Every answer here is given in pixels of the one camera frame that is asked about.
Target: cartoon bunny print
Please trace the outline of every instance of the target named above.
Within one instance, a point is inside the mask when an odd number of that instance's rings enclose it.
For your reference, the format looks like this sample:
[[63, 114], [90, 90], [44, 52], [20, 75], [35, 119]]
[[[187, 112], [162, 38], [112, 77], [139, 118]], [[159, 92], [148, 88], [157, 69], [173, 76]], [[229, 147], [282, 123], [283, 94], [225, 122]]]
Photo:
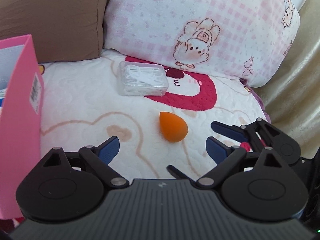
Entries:
[[244, 63], [245, 71], [242, 73], [243, 76], [249, 76], [250, 74], [253, 75], [254, 70], [251, 69], [252, 63], [253, 63], [253, 57], [251, 56], [251, 58], [249, 58], [249, 60], [247, 60]]
[[293, 17], [294, 5], [291, 0], [284, 0], [285, 12], [282, 18], [281, 23], [283, 24], [283, 28], [289, 27], [291, 25], [291, 20]]
[[219, 33], [220, 27], [212, 19], [188, 22], [174, 47], [175, 64], [182, 70], [188, 70], [195, 68], [195, 64], [206, 62]]

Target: clear plastic box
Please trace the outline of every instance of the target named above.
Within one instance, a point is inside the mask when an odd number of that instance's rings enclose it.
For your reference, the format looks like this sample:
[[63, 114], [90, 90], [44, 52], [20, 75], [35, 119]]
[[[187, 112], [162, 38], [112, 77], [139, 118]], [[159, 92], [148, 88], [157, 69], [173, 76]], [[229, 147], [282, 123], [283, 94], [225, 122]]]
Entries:
[[169, 87], [164, 67], [157, 64], [122, 61], [117, 78], [122, 96], [163, 96]]

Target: pillow with cartoon print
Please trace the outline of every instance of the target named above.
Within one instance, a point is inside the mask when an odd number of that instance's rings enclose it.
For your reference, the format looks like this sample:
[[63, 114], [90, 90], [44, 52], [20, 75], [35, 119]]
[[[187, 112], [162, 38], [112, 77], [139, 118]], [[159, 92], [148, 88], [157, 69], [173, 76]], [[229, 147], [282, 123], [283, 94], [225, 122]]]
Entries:
[[266, 84], [296, 36], [291, 0], [110, 0], [105, 48], [185, 71]]

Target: orange makeup sponge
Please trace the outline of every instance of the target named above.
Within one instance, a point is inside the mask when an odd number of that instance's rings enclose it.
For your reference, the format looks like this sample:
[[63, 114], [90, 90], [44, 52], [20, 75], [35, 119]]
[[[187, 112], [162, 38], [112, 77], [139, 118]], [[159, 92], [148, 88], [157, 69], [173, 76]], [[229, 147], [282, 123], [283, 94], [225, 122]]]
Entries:
[[182, 141], [188, 133], [188, 125], [181, 117], [169, 113], [160, 112], [160, 130], [169, 142]]

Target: white blanket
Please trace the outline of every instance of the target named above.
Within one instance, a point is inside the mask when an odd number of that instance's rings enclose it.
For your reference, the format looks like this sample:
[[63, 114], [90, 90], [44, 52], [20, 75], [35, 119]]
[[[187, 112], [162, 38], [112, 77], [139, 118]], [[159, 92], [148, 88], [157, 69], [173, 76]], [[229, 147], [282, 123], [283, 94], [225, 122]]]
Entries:
[[[166, 68], [167, 94], [153, 98], [163, 103], [120, 96], [116, 69], [124, 60], [122, 54], [106, 50], [95, 60], [46, 65], [42, 156], [55, 146], [65, 152], [77, 151], [85, 145], [98, 146], [115, 135], [120, 139], [120, 152], [110, 167], [128, 180], [171, 178], [166, 171], [169, 164], [197, 179], [216, 165], [205, 150], [208, 136], [228, 146], [239, 145], [214, 133], [211, 122], [241, 125], [257, 117], [265, 119], [257, 100], [239, 80], [176, 69]], [[181, 142], [169, 143], [161, 135], [161, 111], [175, 113], [187, 122], [189, 131]]]

